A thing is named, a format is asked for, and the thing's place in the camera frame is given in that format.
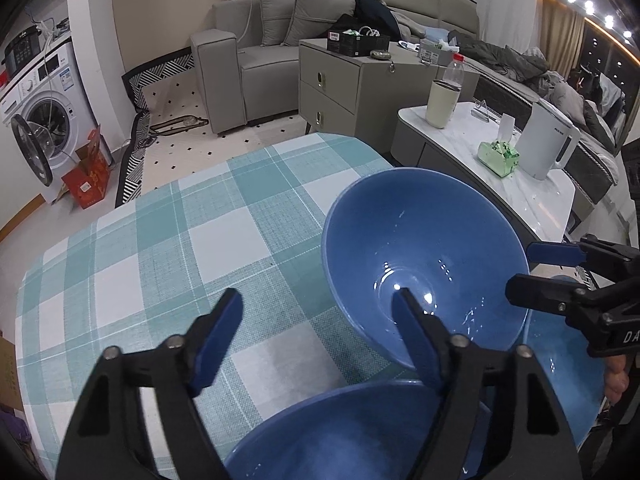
electric kettle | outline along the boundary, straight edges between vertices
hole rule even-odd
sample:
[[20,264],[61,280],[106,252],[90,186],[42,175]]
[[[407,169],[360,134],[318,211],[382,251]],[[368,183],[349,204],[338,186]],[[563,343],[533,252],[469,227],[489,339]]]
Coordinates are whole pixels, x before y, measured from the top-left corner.
[[[558,160],[562,147],[569,144]],[[571,120],[548,101],[534,103],[531,117],[525,126],[516,150],[520,154],[519,167],[538,180],[545,180],[549,170],[562,170],[580,141],[580,130]]]

gray pillow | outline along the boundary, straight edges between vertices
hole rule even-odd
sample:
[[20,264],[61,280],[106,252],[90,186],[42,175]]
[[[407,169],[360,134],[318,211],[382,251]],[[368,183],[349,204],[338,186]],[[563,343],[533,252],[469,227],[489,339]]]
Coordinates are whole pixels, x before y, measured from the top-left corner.
[[284,44],[298,46],[300,40],[316,38],[343,14],[353,16],[356,0],[296,0]]
[[296,0],[260,0],[262,11],[262,45],[279,45],[284,41]]
[[585,126],[584,121],[584,97],[571,88],[567,83],[556,85],[549,96],[551,104],[569,117],[574,123]]

white marble tabletop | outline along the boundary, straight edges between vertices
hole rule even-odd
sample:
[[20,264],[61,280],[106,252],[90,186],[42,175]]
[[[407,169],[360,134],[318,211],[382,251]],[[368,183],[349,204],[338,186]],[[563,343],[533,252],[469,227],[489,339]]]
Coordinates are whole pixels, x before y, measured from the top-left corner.
[[485,123],[471,115],[473,103],[458,103],[443,130],[424,119],[426,106],[404,108],[400,120],[427,141],[449,153],[473,173],[518,215],[545,242],[560,242],[574,202],[575,187],[562,170],[551,170],[545,180],[537,180],[520,168],[505,178],[498,177],[478,159],[480,142],[497,139],[498,124]]

blue bowl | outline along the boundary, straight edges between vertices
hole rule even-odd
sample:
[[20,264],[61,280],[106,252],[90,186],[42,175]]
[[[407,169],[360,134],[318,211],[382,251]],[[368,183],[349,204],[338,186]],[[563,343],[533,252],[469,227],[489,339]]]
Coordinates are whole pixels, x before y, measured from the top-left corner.
[[[234,480],[404,480],[440,397],[415,381],[363,383],[272,416],[225,460]],[[482,459],[490,415],[481,405],[461,478]]]
[[536,354],[569,422],[575,445],[589,433],[604,397],[604,361],[587,355],[588,341],[564,317],[532,310],[524,343]]
[[401,287],[485,348],[509,349],[524,325],[527,311],[504,295],[511,276],[529,273],[516,233],[484,196],[436,171],[398,168],[351,184],[326,218],[322,262],[354,329],[407,368],[391,315]]

nightstand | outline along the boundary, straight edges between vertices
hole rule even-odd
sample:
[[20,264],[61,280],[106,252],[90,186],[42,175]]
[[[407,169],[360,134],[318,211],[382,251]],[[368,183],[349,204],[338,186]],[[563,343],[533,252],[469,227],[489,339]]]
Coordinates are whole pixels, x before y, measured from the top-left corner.
[[[415,52],[389,45],[391,61],[329,52],[326,40],[300,41],[300,115],[310,129],[341,134],[388,153],[398,110],[427,104],[444,67],[423,65]],[[465,66],[460,102],[472,101],[479,72]]]

